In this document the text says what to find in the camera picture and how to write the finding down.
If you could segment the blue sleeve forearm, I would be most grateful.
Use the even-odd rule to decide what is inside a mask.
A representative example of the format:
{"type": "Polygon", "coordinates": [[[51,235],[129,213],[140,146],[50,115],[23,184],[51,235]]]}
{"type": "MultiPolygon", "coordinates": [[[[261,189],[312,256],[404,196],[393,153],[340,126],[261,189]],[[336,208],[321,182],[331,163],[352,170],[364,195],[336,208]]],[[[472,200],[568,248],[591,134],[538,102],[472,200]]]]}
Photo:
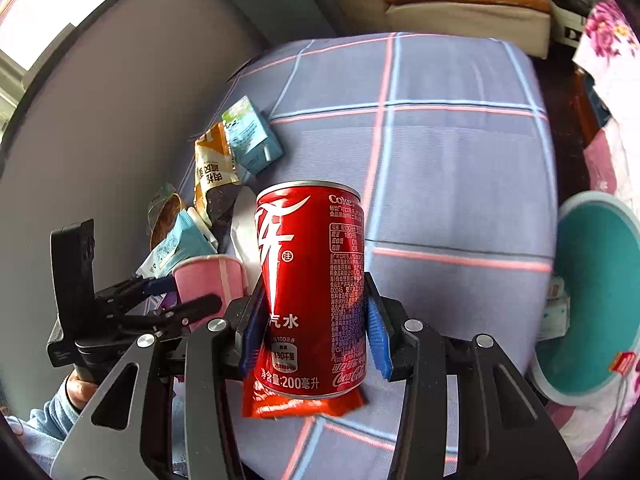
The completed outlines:
{"type": "Polygon", "coordinates": [[[6,422],[27,453],[48,474],[66,437],[79,418],[80,411],[70,400],[68,386],[74,374],[67,376],[42,408],[30,411],[29,419],[6,416],[6,422]]]}

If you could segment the person's left hand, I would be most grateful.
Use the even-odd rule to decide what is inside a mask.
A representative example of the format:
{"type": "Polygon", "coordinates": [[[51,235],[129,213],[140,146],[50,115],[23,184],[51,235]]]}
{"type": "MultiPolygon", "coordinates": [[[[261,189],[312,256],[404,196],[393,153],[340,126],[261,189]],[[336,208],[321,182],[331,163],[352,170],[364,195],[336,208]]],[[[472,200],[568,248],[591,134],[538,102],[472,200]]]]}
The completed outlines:
{"type": "Polygon", "coordinates": [[[79,377],[76,370],[71,372],[65,383],[65,391],[70,404],[78,412],[82,411],[87,403],[91,400],[93,395],[98,390],[98,386],[88,380],[83,380],[79,377]]]}

